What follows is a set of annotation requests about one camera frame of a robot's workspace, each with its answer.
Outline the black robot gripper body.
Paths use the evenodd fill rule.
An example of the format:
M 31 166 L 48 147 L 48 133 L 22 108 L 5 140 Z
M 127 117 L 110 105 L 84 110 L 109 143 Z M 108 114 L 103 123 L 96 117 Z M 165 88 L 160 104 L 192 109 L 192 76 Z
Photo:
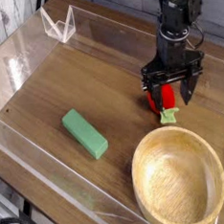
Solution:
M 186 48 L 188 34 L 188 29 L 180 36 L 157 32 L 155 57 L 141 69 L 144 91 L 202 74 L 204 53 Z

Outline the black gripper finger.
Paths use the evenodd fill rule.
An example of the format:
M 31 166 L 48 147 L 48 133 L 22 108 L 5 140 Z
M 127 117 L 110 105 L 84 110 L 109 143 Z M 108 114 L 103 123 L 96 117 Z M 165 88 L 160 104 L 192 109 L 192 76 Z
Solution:
M 183 77 L 180 86 L 181 97 L 184 101 L 184 104 L 188 104 L 192 98 L 194 88 L 197 84 L 199 75 L 192 75 L 190 77 Z
M 163 93 L 162 93 L 162 86 L 160 85 L 153 85 L 150 90 L 151 98 L 155 105 L 155 108 L 158 112 L 162 112 L 163 110 Z

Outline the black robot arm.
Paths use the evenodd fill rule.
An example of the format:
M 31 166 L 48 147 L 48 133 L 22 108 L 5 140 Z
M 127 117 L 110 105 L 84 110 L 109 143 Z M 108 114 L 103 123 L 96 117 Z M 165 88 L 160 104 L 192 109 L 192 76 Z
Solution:
M 202 75 L 204 52 L 189 44 L 190 27 L 196 27 L 202 0 L 159 0 L 161 11 L 157 20 L 156 55 L 141 69 L 143 90 L 149 94 L 157 112 L 166 107 L 162 87 L 181 83 L 180 93 L 189 102 Z

